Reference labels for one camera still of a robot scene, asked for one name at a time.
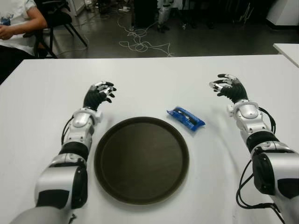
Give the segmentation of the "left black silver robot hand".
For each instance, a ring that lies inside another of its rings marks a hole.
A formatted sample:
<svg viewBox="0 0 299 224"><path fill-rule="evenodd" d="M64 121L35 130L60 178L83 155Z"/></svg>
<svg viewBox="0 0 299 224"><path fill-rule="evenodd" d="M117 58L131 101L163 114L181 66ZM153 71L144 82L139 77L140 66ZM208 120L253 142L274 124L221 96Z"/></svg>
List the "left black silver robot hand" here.
<svg viewBox="0 0 299 224"><path fill-rule="evenodd" d="M115 97L114 92L116 90L114 84L107 81L101 81L91 85L85 95L83 107L97 111L101 103L112 103L111 98Z"/></svg>

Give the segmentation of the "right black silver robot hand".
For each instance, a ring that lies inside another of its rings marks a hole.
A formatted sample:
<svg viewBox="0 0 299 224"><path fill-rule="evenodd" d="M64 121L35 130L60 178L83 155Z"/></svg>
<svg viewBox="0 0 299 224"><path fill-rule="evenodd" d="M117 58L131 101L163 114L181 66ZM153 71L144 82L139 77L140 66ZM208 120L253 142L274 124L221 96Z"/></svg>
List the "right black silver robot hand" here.
<svg viewBox="0 0 299 224"><path fill-rule="evenodd" d="M218 97L225 96L234 104L241 100L248 100L246 89L237 77L230 74L219 74L217 77L219 80L210 82L209 86Z"/></svg>

